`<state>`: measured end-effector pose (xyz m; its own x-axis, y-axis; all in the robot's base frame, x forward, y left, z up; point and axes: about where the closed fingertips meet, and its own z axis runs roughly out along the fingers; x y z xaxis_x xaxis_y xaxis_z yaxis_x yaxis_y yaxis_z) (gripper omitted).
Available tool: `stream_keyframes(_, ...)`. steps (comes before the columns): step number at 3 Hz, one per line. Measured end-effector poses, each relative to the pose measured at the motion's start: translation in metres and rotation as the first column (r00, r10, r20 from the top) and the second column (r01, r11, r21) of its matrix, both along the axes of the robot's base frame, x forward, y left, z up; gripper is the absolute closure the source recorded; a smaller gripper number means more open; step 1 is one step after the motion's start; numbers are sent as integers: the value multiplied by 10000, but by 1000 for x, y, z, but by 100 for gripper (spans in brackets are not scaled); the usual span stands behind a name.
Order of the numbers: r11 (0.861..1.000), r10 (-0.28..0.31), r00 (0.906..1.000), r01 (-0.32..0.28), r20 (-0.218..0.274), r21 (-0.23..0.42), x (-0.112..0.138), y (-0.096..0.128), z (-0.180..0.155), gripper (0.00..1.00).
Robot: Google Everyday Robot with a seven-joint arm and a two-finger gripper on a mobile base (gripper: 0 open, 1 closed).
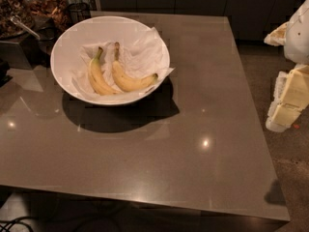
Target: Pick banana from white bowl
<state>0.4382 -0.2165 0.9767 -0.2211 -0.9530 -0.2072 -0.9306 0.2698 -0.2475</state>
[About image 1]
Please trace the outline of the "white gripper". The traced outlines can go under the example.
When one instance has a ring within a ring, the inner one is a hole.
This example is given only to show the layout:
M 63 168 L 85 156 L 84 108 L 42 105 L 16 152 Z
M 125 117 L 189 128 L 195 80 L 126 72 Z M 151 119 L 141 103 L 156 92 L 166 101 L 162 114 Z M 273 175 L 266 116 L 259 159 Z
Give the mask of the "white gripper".
M 285 57 L 297 63 L 289 72 L 278 74 L 267 113 L 267 129 L 283 132 L 309 105 L 309 0 L 303 2 L 288 23 L 267 34 L 264 43 L 284 45 Z

